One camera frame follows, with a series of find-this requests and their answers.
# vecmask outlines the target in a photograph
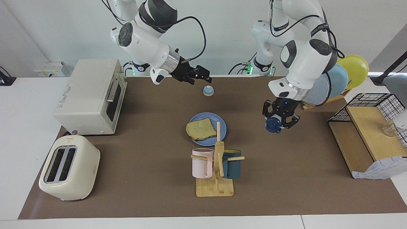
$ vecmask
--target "wire basket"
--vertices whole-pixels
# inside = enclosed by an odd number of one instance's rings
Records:
[[[370,106],[379,108],[386,121],[391,120],[400,114],[405,106],[400,102],[395,94],[360,93],[339,110],[329,122],[352,122],[346,107],[348,106]],[[403,131],[397,135],[401,143],[407,148],[407,133]]]

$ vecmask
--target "pink mug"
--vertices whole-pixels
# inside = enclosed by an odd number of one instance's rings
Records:
[[[213,150],[205,148],[193,149],[192,155],[208,158],[208,160],[192,158],[192,176],[203,179],[212,177]]]

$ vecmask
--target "brown tabletop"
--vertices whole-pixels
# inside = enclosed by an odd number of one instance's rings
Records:
[[[264,128],[269,77],[214,78],[215,93],[167,78],[129,78],[116,133],[87,137],[101,152],[94,188],[81,201],[42,192],[38,177],[19,219],[371,214],[407,212],[390,179],[353,179],[327,119],[341,99],[302,110],[280,134]],[[198,198],[185,125],[213,112],[227,125],[225,147],[242,151],[234,196]]]

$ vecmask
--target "teal mug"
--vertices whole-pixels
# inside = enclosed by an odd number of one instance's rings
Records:
[[[230,157],[241,156],[242,153],[240,150],[224,150],[222,165],[223,165],[223,178],[226,179],[237,179],[240,177],[240,160],[237,161],[228,161]]]

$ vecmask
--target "bread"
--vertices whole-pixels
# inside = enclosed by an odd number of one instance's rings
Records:
[[[216,131],[213,128],[209,118],[187,123],[186,133],[194,141],[200,141],[206,138],[216,137]]]

